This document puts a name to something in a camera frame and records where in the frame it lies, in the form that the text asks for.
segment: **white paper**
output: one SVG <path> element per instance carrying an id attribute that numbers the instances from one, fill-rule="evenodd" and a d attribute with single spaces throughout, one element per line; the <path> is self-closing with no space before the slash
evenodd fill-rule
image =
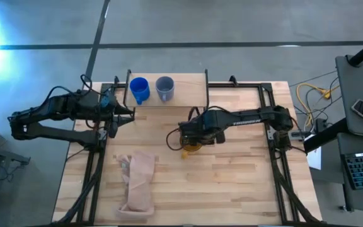
<path id="1" fill-rule="evenodd" d="M 309 167 L 321 170 L 321 147 L 309 152 L 307 159 Z"/>

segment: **butcher block tabletop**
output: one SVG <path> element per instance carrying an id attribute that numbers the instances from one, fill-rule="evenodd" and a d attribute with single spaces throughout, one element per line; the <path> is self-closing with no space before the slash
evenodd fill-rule
<path id="1" fill-rule="evenodd" d="M 276 104 L 288 108 L 296 118 L 288 83 L 270 83 Z M 101 85 L 93 83 L 93 89 L 100 91 Z M 116 96 L 122 103 L 124 89 L 117 89 Z M 260 107 L 256 88 L 210 88 L 209 101 L 210 106 L 217 105 L 229 111 Z M 203 146 L 183 160 L 182 151 L 170 150 L 165 138 L 177 128 L 178 122 L 187 120 L 189 110 L 190 107 L 137 108 L 135 121 L 119 127 L 116 137 L 108 140 L 96 208 L 96 225 L 281 223 L 263 124 L 230 127 L 225 131 L 224 144 Z M 74 130 L 88 130 L 85 121 L 77 120 Z M 178 133 L 170 136 L 170 145 L 180 145 Z M 296 141 L 292 145 L 303 148 Z M 67 155 L 81 149 L 79 144 L 71 143 Z M 131 156 L 135 151 L 155 154 L 156 157 L 151 182 L 155 211 L 152 217 L 143 221 L 121 220 L 116 216 L 116 210 L 125 199 L 125 184 L 117 156 Z M 53 221 L 63 217 L 79 196 L 87 159 L 88 152 L 83 151 L 67 161 Z M 287 159 L 295 193 L 311 214 L 321 220 L 306 155 L 292 149 L 287 152 Z M 86 201 L 84 219 L 88 219 L 91 194 Z M 288 220 L 292 220 L 288 199 L 284 195 Z"/>

